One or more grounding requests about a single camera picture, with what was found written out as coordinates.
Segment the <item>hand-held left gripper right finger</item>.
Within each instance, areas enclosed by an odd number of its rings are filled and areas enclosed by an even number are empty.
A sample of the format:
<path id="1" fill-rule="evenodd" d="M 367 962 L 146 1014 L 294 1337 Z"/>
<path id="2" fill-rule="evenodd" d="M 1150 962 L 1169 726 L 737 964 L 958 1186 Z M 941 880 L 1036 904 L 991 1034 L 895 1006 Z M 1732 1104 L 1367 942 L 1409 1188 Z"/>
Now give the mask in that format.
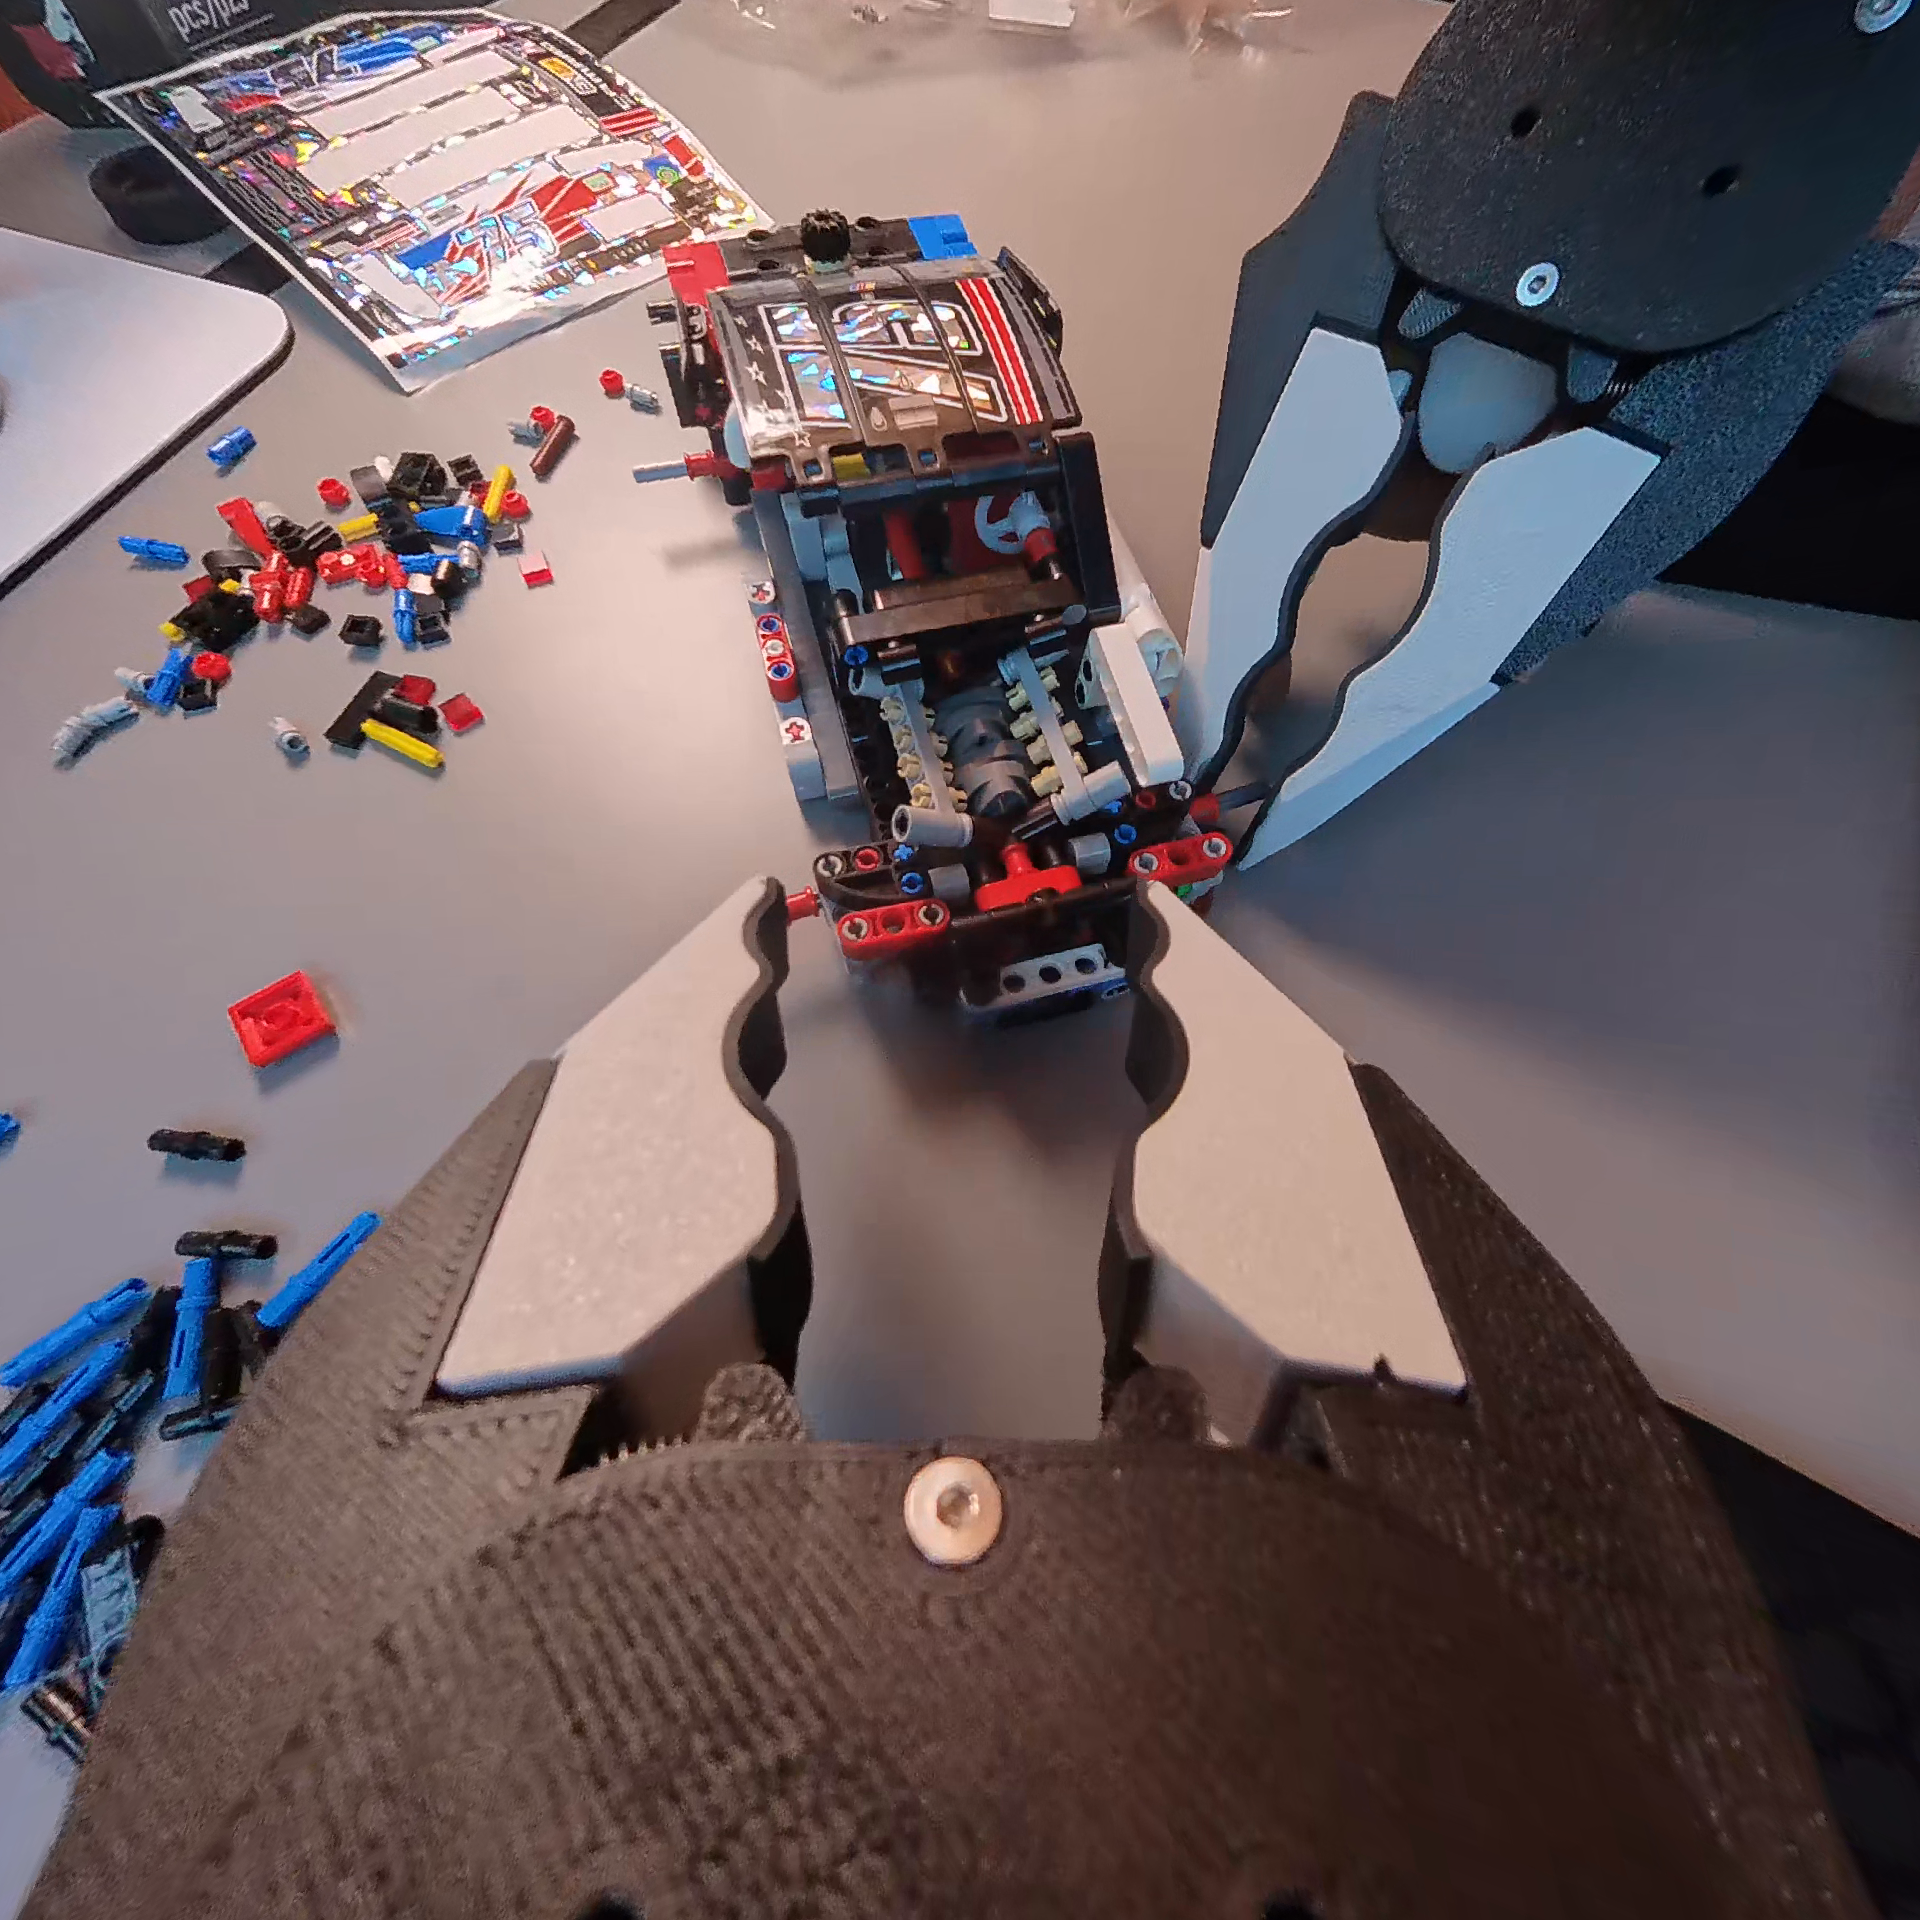
<path id="1" fill-rule="evenodd" d="M 1161 882 L 1135 891 L 1125 1071 L 1145 1104 L 1108 1211 L 1108 1394 L 1187 1372 L 1217 1440 L 1269 1446 L 1311 1386 L 1457 1400 L 1355 1066 Z"/>

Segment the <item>blue lego axle pin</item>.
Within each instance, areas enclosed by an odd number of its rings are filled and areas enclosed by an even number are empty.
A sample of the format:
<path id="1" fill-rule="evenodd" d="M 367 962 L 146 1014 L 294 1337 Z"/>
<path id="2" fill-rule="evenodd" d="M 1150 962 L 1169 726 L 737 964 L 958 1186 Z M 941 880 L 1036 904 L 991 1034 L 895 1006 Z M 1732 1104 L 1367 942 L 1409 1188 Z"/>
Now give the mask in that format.
<path id="1" fill-rule="evenodd" d="M 361 1211 L 351 1216 L 322 1249 L 286 1278 L 269 1298 L 257 1306 L 257 1328 L 269 1340 L 281 1337 L 298 1318 L 322 1297 L 324 1287 L 380 1231 L 381 1215 Z"/>

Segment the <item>holographic sticker sheet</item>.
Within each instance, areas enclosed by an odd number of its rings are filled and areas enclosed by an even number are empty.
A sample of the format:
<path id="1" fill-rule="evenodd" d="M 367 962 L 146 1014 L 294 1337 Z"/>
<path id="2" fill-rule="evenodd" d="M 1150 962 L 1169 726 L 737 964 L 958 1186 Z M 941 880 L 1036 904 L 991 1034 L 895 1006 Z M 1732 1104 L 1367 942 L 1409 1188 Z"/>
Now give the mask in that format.
<path id="1" fill-rule="evenodd" d="M 361 11 L 102 94 L 404 394 L 770 215 L 565 33 Z"/>

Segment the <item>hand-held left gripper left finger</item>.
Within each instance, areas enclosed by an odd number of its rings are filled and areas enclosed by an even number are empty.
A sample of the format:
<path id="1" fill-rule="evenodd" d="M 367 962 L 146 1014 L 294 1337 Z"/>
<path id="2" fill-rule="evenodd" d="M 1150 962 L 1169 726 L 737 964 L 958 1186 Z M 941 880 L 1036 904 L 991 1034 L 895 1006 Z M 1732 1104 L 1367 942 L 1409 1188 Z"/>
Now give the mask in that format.
<path id="1" fill-rule="evenodd" d="M 783 1072 L 787 897 L 733 890 L 557 1054 L 438 1360 L 470 1401 L 613 1380 L 694 1401 L 733 1360 L 791 1378 L 803 1332 Z"/>

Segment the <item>white book stand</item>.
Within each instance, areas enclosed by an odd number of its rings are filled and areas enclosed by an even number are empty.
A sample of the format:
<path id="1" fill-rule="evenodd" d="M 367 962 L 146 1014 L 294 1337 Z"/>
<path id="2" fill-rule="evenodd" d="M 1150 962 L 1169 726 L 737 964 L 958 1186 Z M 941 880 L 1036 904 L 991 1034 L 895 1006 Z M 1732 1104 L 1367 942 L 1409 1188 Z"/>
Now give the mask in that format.
<path id="1" fill-rule="evenodd" d="M 293 338 L 269 297 L 2 230 L 2 591 Z"/>

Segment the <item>red square lego plate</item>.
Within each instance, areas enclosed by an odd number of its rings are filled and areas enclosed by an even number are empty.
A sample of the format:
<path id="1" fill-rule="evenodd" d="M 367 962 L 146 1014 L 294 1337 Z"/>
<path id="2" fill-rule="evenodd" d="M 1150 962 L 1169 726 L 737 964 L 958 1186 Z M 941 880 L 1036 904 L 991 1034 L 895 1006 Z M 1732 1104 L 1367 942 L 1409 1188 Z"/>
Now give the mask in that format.
<path id="1" fill-rule="evenodd" d="M 338 1035 L 319 985 L 301 970 L 231 1002 L 226 1022 L 253 1071 L 281 1066 Z"/>

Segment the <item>pile of blue black pins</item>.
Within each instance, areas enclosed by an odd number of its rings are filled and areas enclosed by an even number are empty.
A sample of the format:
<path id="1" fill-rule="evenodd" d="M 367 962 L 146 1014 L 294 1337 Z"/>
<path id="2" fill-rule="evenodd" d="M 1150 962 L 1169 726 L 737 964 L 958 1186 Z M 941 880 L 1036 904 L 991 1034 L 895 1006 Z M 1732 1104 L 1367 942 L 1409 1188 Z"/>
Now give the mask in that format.
<path id="1" fill-rule="evenodd" d="M 277 1256 L 271 1232 L 183 1232 L 177 1283 L 118 1281 L 4 1358 L 4 1694 L 70 1761 L 89 1752 L 165 1536 L 127 1512 L 132 1468 L 149 1443 L 229 1427 L 277 1332 L 226 1304 L 226 1278 Z"/>

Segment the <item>lego car model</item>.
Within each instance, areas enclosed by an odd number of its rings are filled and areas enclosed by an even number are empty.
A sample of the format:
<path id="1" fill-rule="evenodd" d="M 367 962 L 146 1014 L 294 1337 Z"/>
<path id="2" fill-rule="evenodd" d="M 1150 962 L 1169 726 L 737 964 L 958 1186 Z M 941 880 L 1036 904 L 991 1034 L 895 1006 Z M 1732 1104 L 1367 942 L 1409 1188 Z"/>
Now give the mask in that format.
<path id="1" fill-rule="evenodd" d="M 1113 530 L 1061 308 L 956 215 L 814 211 L 665 255 L 682 464 L 750 510 L 762 674 L 803 802 L 867 833 L 797 912 L 852 974 L 997 1024 L 1127 992 L 1142 880 L 1233 860 L 1173 730 L 1183 650 Z"/>

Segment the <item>pile of small lego pieces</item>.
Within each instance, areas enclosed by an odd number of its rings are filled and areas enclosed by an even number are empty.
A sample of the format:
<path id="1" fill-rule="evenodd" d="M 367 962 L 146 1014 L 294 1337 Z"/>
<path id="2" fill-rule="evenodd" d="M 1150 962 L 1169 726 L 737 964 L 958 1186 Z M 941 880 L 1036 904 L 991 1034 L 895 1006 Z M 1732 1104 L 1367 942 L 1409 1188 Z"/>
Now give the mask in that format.
<path id="1" fill-rule="evenodd" d="M 553 584 L 553 567 L 526 543 L 532 503 L 511 464 L 410 449 L 374 457 L 348 479 L 317 480 L 322 519 L 300 521 L 253 497 L 214 512 L 223 544 L 191 554 L 180 543 L 121 535 L 137 569 L 183 575 L 180 608 L 162 619 L 156 670 L 117 668 L 118 690 L 61 720 L 59 768 L 78 763 L 145 714 L 210 714 L 234 674 L 234 652 L 257 634 L 332 634 L 355 656 L 386 642 L 404 652 L 451 642 L 451 612 L 489 564 L 521 585 Z"/>

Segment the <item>crumpled clear plastic bags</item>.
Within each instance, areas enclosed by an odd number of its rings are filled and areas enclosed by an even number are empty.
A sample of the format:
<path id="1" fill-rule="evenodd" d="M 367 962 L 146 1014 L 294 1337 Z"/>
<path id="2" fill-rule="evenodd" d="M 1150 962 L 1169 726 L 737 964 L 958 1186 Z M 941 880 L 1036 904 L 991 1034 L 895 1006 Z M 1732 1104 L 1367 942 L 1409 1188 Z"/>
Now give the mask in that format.
<path id="1" fill-rule="evenodd" d="M 1348 25 L 1367 4 L 1275 3 L 706 3 L 683 17 L 746 52 L 818 73 L 1014 58 L 1206 58 L 1302 52 L 1308 30 Z"/>

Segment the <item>black rubber tire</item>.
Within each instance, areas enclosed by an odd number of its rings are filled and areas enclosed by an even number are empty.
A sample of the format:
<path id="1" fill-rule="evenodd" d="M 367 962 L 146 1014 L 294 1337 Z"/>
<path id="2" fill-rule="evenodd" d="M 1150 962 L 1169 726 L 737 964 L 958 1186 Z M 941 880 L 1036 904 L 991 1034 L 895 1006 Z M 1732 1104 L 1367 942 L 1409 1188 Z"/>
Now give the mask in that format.
<path id="1" fill-rule="evenodd" d="M 229 226 L 220 209 L 150 146 L 97 160 L 87 188 L 114 230 L 141 247 L 188 247 Z"/>

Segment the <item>dark lego set box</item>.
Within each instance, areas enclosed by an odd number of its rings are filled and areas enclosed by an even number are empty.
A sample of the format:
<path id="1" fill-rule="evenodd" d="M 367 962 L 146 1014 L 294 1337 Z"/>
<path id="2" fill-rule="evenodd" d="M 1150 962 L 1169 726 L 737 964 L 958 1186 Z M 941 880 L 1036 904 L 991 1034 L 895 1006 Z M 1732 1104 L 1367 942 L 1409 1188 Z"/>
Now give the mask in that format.
<path id="1" fill-rule="evenodd" d="M 67 128 L 113 128 L 102 91 L 150 80 L 188 58 L 167 4 L 2 3 L 7 86 Z"/>

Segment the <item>person's right forearm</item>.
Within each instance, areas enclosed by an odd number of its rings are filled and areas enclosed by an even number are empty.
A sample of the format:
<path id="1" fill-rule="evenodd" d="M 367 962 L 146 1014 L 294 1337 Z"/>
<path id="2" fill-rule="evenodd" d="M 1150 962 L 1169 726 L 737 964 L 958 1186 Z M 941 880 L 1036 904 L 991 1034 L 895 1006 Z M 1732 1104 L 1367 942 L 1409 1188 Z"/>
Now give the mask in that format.
<path id="1" fill-rule="evenodd" d="M 1842 350 L 1828 396 L 1873 418 L 1918 425 L 1918 262 Z"/>

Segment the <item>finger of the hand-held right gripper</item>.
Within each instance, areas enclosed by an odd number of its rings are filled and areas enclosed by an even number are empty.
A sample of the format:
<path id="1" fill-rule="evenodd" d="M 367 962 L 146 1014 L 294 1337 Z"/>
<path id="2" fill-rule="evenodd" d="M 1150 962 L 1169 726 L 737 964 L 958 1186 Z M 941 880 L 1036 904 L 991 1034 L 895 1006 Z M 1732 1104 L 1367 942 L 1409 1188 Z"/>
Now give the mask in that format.
<path id="1" fill-rule="evenodd" d="M 1193 786 L 1212 786 L 1236 754 L 1250 690 L 1290 650 L 1306 580 L 1382 492 L 1410 430 L 1379 343 L 1306 335 L 1195 571 L 1183 656 Z"/>
<path id="2" fill-rule="evenodd" d="M 1659 463 L 1652 449 L 1585 425 L 1465 479 L 1430 543 L 1410 622 L 1343 684 L 1327 738 L 1281 782 L 1239 864 L 1306 840 L 1490 703 L 1499 666 Z"/>

